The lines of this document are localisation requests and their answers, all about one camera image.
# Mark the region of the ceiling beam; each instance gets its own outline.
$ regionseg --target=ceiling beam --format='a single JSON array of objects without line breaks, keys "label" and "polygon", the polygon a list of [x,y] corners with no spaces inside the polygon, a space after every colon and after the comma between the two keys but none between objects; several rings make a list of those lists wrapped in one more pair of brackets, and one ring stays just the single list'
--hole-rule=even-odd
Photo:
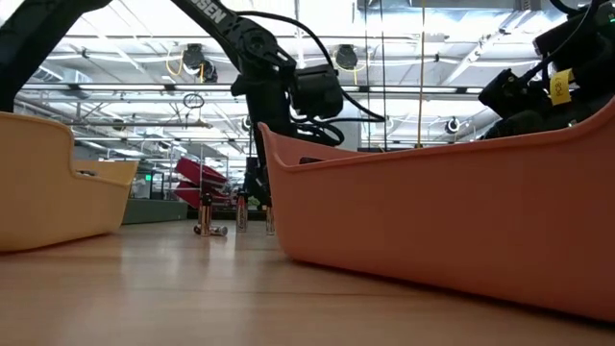
[{"label": "ceiling beam", "polygon": [[441,86],[449,86],[457,77],[467,70],[474,62],[476,62],[487,50],[500,40],[504,35],[509,34],[514,30],[517,24],[523,19],[527,12],[515,11],[512,12],[505,20],[503,20],[498,28],[491,34],[487,34],[479,39],[477,45],[466,55],[461,62],[455,67],[449,75],[440,82]]}]

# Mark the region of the warehouse ceiling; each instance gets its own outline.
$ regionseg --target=warehouse ceiling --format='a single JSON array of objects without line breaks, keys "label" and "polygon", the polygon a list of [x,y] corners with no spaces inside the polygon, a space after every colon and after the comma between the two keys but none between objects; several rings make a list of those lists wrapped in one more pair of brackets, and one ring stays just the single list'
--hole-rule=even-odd
[{"label": "warehouse ceiling", "polygon": [[[0,20],[6,20],[20,2],[0,1]],[[373,111],[390,116],[386,124],[363,127],[365,145],[368,140],[373,143],[384,141],[385,137],[397,142],[416,141],[419,121],[423,125],[420,136],[425,142],[472,140],[497,120],[477,100],[480,88],[504,68],[512,68],[515,73],[531,68],[538,60],[533,38],[564,17],[553,11],[545,0],[425,2],[428,8],[422,49],[420,0],[371,0],[367,6],[357,0],[223,0],[228,8],[236,11],[258,10],[299,18],[322,38],[332,56],[340,44],[354,45],[357,68],[341,70],[341,84],[349,90],[356,86],[371,87],[371,92],[356,92],[355,97]],[[254,20],[273,32],[299,65],[325,62],[305,33],[285,23]],[[206,57],[217,69],[217,83],[222,86],[201,85],[198,75],[183,68],[182,52],[191,43],[203,45]],[[47,114],[57,111],[59,119],[64,121],[124,119],[169,124],[201,120],[211,127],[129,127],[111,133],[109,129],[84,126],[77,129],[80,132],[76,137],[96,132],[100,136],[135,140],[195,139],[207,144],[208,155],[237,158],[249,152],[249,136],[242,129],[247,114],[245,103],[228,92],[228,84],[236,76],[236,69],[220,46],[170,0],[114,0],[104,9],[79,19],[33,76],[29,87],[19,94],[17,106],[23,111],[44,107]],[[426,91],[419,114],[417,87],[421,81],[431,89]],[[71,94],[49,90],[49,82],[106,86]],[[202,91],[196,92],[199,100],[203,99],[203,106],[195,109],[186,106],[185,97],[194,91],[168,93],[154,91],[155,87],[135,90],[133,84],[201,87]],[[451,135],[445,132],[444,125],[453,118],[460,122],[462,130]],[[236,142],[229,144],[226,142],[229,138]],[[105,140],[92,142],[111,148]],[[177,142],[182,148],[194,145]],[[143,158],[174,155],[168,150],[162,153],[156,145],[141,143],[141,146]],[[186,153],[196,154],[194,148],[189,153],[182,151],[183,155]]]}]

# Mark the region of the overhead cable reel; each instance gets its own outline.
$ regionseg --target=overhead cable reel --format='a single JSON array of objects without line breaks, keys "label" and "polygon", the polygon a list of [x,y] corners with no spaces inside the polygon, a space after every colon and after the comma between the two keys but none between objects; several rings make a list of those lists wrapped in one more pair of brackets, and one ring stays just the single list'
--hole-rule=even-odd
[{"label": "overhead cable reel", "polygon": [[252,129],[252,121],[250,121],[250,117],[248,115],[241,118],[241,130],[249,133]]},{"label": "overhead cable reel", "polygon": [[184,69],[193,76],[198,76],[201,83],[217,83],[218,72],[213,62],[203,55],[203,45],[188,44],[184,51]]},{"label": "overhead cable reel", "polygon": [[459,119],[454,116],[451,120],[446,122],[446,125],[444,125],[444,131],[446,131],[449,135],[454,135],[459,131],[459,125]]},{"label": "overhead cable reel", "polygon": [[355,46],[352,44],[340,44],[335,54],[335,62],[344,70],[354,70],[358,65]]},{"label": "overhead cable reel", "polygon": [[[111,122],[116,123],[116,124],[123,124],[124,120],[122,120],[122,119],[113,119]],[[118,131],[118,132],[126,131],[126,126],[113,126],[112,128],[114,130]]]}]

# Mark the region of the red machine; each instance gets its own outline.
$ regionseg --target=red machine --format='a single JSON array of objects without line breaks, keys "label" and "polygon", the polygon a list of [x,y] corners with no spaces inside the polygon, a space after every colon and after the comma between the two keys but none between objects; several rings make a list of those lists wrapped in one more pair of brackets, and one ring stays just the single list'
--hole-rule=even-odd
[{"label": "red machine", "polygon": [[228,195],[220,192],[220,188],[224,187],[227,179],[214,169],[203,166],[195,161],[181,159],[175,167],[175,171],[182,174],[187,181],[182,181],[173,191],[176,196],[185,200],[193,208],[198,209],[201,201],[199,187],[203,193],[209,193],[213,199],[213,204],[228,205],[231,199]]}]

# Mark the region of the black cable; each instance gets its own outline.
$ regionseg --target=black cable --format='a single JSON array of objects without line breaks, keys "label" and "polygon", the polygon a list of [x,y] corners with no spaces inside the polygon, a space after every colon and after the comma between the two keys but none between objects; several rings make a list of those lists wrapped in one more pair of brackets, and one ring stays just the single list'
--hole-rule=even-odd
[{"label": "black cable", "polygon": [[585,11],[585,15],[583,16],[583,19],[578,24],[577,28],[547,58],[539,62],[534,68],[532,68],[530,71],[526,72],[523,76],[521,76],[521,78],[519,78],[519,82],[521,84],[527,84],[533,78],[533,76],[536,75],[536,73],[540,72],[544,68],[547,68],[549,64],[556,58],[556,56],[558,56],[561,53],[561,51],[568,45],[568,43],[570,43],[573,40],[573,38],[575,38],[575,36],[577,36],[578,33],[581,32],[581,29],[585,29],[585,26],[591,24],[592,19],[594,15],[596,14],[596,12],[598,11],[598,7],[600,6],[600,4],[601,4],[600,0],[592,0],[591,4],[589,5],[589,9]]},{"label": "black cable", "polygon": [[[267,12],[259,12],[259,11],[240,11],[240,12],[236,12],[237,15],[251,15],[251,16],[259,16],[259,17],[263,17],[263,18],[269,18],[269,19],[273,19],[273,20],[279,20],[282,22],[286,22],[288,24],[292,24],[294,26],[299,27],[300,29],[302,29],[303,31],[305,31],[313,40],[314,42],[316,42],[316,45],[318,45],[318,48],[320,48],[320,50],[323,52],[323,54],[325,55],[325,59],[327,59],[327,63],[331,66],[333,66],[333,60],[331,59],[331,56],[329,55],[329,51],[327,51],[327,48],[325,47],[325,45],[323,44],[323,42],[320,40],[320,38],[308,27],[306,26],[304,23],[296,20],[296,19],[292,19],[289,17],[285,17],[283,15],[279,15],[279,14],[273,14],[273,13],[267,13]],[[376,114],[370,110],[368,110],[367,108],[363,107],[357,100],[355,100],[351,95],[348,94],[348,92],[346,92],[345,90],[342,89],[342,95],[344,95],[344,98],[346,98],[351,104],[353,104],[355,107],[357,107],[358,109],[360,109],[361,111],[363,111],[364,113],[366,113],[369,116],[375,117],[376,119],[379,119],[378,122],[384,122],[384,116]],[[362,122],[365,119],[355,119],[356,122]]]},{"label": "black cable", "polygon": [[561,0],[551,0],[553,6],[558,9],[560,12],[564,12],[566,14],[577,14],[579,11],[577,9],[573,9],[571,7],[566,6]]}]

